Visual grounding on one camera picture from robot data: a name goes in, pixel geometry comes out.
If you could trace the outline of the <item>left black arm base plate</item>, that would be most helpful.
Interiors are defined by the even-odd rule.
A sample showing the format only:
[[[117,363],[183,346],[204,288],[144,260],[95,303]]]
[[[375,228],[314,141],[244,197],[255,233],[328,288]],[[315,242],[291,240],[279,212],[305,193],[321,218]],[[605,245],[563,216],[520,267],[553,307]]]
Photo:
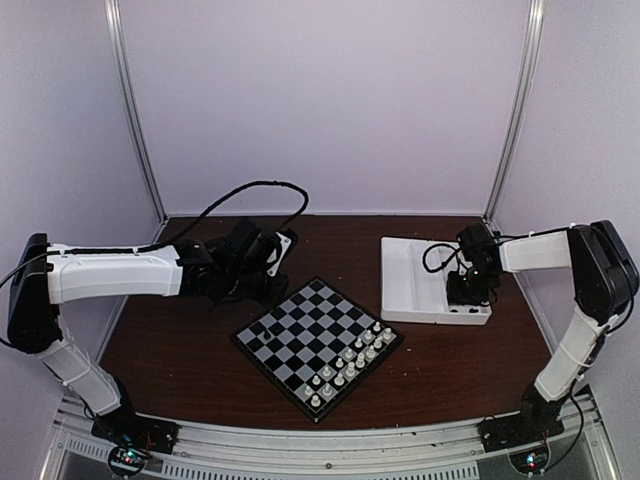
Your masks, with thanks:
[[[179,425],[172,421],[141,416],[130,403],[124,403],[105,415],[95,414],[91,433],[118,446],[142,452],[171,454]]]

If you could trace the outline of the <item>black white chessboard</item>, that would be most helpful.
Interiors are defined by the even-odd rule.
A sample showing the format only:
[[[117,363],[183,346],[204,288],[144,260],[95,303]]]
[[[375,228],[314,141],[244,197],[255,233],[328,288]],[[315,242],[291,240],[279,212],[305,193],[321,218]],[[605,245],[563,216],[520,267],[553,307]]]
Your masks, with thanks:
[[[318,422],[314,422],[311,412],[295,395],[295,390],[303,384],[295,372],[324,349],[329,349],[336,339],[349,344],[376,321],[392,328],[403,340],[367,378],[403,343],[404,336],[320,277],[309,280],[274,309],[233,333],[230,340],[281,393],[317,424],[365,378],[358,381],[342,401],[322,414]],[[268,341],[263,340],[266,329],[272,333]]]

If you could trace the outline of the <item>white plastic divided tray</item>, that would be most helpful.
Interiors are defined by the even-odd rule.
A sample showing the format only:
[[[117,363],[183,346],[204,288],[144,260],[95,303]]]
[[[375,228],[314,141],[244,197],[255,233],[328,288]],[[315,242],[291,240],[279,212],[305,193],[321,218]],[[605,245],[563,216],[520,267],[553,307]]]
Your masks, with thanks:
[[[469,263],[455,242],[384,237],[381,239],[380,317],[387,321],[439,325],[484,325],[489,306],[477,314],[454,314],[446,296],[446,278]]]

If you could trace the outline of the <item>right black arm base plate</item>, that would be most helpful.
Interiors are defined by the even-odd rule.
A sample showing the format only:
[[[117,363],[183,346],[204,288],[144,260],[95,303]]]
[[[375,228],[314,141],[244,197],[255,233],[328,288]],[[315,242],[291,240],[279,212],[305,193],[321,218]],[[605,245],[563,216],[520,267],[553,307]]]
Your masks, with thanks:
[[[478,429],[484,451],[511,449],[563,433],[559,417],[563,404],[560,400],[547,402],[538,395],[525,395],[517,413],[482,420]]]

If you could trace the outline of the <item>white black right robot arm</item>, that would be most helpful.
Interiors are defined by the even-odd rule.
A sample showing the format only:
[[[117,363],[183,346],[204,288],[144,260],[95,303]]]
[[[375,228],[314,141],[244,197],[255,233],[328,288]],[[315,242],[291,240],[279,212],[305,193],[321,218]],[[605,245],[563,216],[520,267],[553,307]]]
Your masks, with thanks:
[[[591,368],[605,337],[634,309],[639,269],[610,220],[519,235],[474,223],[460,230],[455,242],[454,252],[467,268],[447,281],[451,302],[487,302],[504,274],[564,270],[570,277],[571,318],[550,360],[532,382],[534,403],[512,423],[519,440],[533,441],[551,424],[545,405],[569,397],[572,384]]]

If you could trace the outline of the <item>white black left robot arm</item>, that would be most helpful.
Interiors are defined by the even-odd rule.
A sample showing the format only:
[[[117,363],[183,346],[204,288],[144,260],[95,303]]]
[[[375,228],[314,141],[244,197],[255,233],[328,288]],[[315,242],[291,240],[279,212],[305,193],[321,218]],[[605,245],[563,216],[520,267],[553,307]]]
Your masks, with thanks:
[[[36,356],[76,393],[123,444],[144,433],[124,386],[82,351],[61,307],[110,297],[206,297],[214,305],[280,301],[288,278],[280,265],[296,243],[291,232],[252,228],[212,241],[181,239],[138,247],[71,247],[33,235],[2,285],[9,289],[3,345]]]

